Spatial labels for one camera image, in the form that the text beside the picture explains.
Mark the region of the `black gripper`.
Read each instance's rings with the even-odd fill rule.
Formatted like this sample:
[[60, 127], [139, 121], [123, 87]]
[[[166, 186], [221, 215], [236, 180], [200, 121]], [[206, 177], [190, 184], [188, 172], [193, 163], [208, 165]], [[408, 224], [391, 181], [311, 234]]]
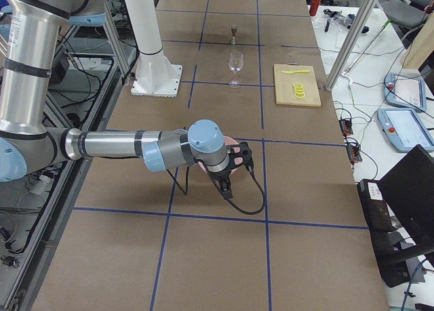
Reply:
[[218, 172], [208, 171], [208, 176], [218, 192], [221, 192], [225, 199], [232, 199], [231, 170], [244, 166], [248, 171], [251, 171], [252, 150], [247, 142], [242, 141], [239, 144], [228, 145], [227, 152], [229, 157], [229, 169]]

